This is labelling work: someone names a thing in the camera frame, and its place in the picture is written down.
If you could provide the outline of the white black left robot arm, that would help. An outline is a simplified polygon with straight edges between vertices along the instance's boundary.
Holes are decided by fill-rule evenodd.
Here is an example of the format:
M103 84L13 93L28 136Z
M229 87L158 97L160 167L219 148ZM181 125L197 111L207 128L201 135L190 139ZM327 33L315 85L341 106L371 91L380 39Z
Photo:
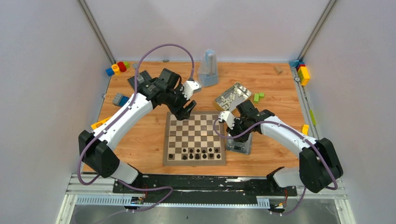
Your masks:
M201 90L199 82L163 69L160 76L144 81L135 88L131 98L104 124L78 137L80 159L103 178L112 177L125 183L132 193L143 187L140 171L122 162L114 149L125 134L145 115L159 105L166 105L177 120L189 119L196 102L191 100Z

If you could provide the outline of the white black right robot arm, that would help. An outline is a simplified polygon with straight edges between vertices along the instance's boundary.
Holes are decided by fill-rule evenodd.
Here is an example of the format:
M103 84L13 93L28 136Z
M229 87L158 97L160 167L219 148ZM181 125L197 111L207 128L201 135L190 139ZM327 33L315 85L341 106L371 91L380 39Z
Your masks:
M236 108L240 113L238 117L229 111L219 115L220 121L227 125L228 140L245 143L251 133L257 132L276 140L298 158L297 167L279 167L267 175L269 193L278 195L291 186L303 186L313 193L337 189L337 179L344 172L329 139L310 137L281 121L273 112L259 111L250 100Z

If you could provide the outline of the wooden chess board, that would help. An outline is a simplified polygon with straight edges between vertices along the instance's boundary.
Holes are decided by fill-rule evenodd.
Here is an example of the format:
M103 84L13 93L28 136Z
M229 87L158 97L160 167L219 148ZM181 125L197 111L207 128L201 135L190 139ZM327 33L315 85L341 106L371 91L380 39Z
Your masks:
M219 137L215 132L218 131L224 135L224 126L222 123L216 123L219 111L193 111L187 120L177 120L176 117L168 112L165 127L163 165L165 166L214 166L226 164L225 139ZM200 149L200 160L190 160L189 150ZM207 159L202 159L202 150L205 149ZM174 159L169 160L169 154L174 154ZM214 154L213 159L209 159L209 154ZM217 160L215 154L221 154L221 159Z

